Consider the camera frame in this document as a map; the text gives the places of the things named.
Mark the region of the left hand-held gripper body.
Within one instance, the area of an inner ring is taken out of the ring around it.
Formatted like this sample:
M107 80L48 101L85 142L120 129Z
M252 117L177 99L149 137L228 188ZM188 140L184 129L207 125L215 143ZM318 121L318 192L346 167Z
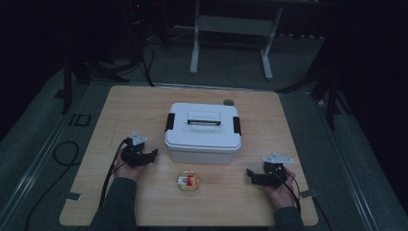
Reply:
M146 141L147 137L141 136L136 132L133 132L132 136L124 141L126 146L122 150L121 159L129 167L135 167L137 160L147 159L142 153Z

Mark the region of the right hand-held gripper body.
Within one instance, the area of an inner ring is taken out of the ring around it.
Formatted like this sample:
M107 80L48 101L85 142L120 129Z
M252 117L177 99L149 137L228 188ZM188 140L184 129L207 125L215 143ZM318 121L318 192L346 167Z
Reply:
M272 153L264 157L263 161L263 170L270 185L275 189L278 189L288 178L284 164L291 164L293 159L277 153Z

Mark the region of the round yellow snack packet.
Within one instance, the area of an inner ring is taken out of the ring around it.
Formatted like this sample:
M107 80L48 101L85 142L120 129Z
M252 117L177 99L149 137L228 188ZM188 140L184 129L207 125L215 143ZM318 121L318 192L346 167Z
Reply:
M194 171L183 171L177 178L177 184L183 193L194 193L199 188L200 177Z

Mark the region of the white plastic storage box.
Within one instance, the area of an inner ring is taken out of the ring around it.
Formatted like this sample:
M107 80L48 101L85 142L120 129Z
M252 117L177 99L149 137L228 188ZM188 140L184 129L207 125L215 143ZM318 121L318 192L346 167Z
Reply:
M173 162L215 165L229 165L238 151L238 148L231 150L191 148L169 149Z

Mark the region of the white box lid with handle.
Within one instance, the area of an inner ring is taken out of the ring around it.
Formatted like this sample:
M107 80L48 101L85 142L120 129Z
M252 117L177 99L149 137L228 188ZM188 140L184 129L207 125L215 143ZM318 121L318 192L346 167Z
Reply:
M242 132L234 106L174 103L167 115L165 142L171 150L234 153Z

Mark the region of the person's left hand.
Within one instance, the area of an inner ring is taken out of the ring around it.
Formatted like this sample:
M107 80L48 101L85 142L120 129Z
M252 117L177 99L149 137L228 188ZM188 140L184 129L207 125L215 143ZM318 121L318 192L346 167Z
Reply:
M127 178L137 182L142 173L146 169L146 166L129 167L120 156L117 157L114 167L115 178Z

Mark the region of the person's right hand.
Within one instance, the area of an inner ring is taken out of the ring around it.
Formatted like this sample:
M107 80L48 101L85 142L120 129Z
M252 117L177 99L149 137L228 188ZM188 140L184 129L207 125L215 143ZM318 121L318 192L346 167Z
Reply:
M294 173L286 168L288 174L287 180L278 189L274 187L265 187L270 203L275 211L283 208L294 207L295 199L293 196L293 179Z

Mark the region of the black tripod stand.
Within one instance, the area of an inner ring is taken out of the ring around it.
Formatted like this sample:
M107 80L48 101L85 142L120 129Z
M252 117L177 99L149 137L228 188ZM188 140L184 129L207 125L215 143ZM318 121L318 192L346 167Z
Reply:
M134 62L121 65L119 67L107 68L101 64L102 60L90 54L74 53L66 55L63 60L64 88L61 91L61 98L64 100L63 114L66 114L72 104L72 75L75 75L80 84L88 85L91 81L89 69L95 70L102 77L120 83L128 83L128 79L119 77L116 73L119 70L130 68Z
M276 90L276 92L289 93L315 82L316 84L310 95L317 101L321 101L327 95L325 119L329 127L335 129L334 115L338 111L336 100L339 75L343 62L342 49L338 45L326 40L312 61L305 77L288 87Z

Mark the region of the white metal stand frame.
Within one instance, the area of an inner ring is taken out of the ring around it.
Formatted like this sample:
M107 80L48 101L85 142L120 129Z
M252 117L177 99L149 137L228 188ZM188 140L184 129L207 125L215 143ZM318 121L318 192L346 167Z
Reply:
M200 0L195 0L190 74L194 75L198 72L200 48L199 33L215 32L266 37L268 41L265 47L260 50L260 57L263 64L265 78L267 80L271 80L273 75L268 55L275 38L282 13L283 8L279 7L274 15L274 18L270 20L207 15L200 12Z

